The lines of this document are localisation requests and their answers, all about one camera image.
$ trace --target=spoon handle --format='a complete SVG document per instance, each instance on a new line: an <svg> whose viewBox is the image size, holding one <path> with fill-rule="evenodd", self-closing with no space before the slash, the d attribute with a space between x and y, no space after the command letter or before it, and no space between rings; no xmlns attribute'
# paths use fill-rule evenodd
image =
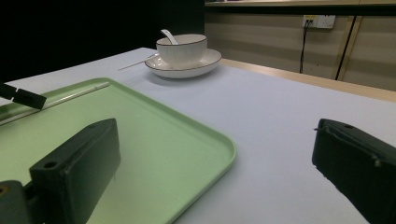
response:
<svg viewBox="0 0 396 224"><path fill-rule="evenodd" d="M161 30L161 33L163 33L164 35L166 35L166 37L168 37L169 41L171 41L171 44L178 45L177 41L168 30L163 29Z"/></svg>

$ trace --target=table surface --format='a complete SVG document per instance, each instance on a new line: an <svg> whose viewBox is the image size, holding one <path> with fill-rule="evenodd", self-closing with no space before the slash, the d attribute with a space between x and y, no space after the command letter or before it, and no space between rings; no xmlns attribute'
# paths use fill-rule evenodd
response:
<svg viewBox="0 0 396 224"><path fill-rule="evenodd" d="M314 129L335 119L396 146L394 92L351 85L350 93L347 84L332 90L330 80L307 84L304 76L291 80L299 74L229 60L186 79L158 77L143 63L118 70L155 52L134 49L8 84L43 93L109 77L230 136L233 167L176 223L367 223L312 164Z"/></svg>

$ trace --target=chopstick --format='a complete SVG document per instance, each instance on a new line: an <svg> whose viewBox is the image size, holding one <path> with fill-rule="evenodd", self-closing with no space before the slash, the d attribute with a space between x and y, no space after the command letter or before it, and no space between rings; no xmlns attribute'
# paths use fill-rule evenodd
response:
<svg viewBox="0 0 396 224"><path fill-rule="evenodd" d="M149 56L149 57L148 57L147 59L145 59L145 60L142 60L142 61L137 62L137 63L129 64L129 65L125 66L125 67L119 68L119 71L122 70L122 69L125 69L125 68L132 67L132 66L134 66L134 65L143 63L143 62L148 61L148 60L150 60L150 59L153 59L153 58L157 57L158 55L160 55L160 54L159 54L159 53L153 54L153 55Z"/></svg>

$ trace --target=wooden wall panel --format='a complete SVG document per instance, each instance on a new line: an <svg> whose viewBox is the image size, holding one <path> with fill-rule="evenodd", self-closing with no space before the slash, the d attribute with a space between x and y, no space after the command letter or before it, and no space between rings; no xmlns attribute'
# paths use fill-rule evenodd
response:
<svg viewBox="0 0 396 224"><path fill-rule="evenodd" d="M343 81L396 91L396 18L363 17Z"/></svg>
<svg viewBox="0 0 396 224"><path fill-rule="evenodd" d="M223 58L299 72L303 47L303 16L205 14L208 46ZM310 29L304 50L304 73L332 78L347 25L337 16L331 30Z"/></svg>

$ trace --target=black cable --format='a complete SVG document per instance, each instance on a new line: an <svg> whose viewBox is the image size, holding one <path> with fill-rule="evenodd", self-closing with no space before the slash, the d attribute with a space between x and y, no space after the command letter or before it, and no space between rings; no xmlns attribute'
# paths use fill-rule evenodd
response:
<svg viewBox="0 0 396 224"><path fill-rule="evenodd" d="M306 33L308 31L309 24L311 24L312 21L305 21L304 25L304 38L303 38L303 49L301 51L301 56L300 56L300 73L303 72L303 63L304 63L304 48L305 48L305 39L306 39Z"/></svg>

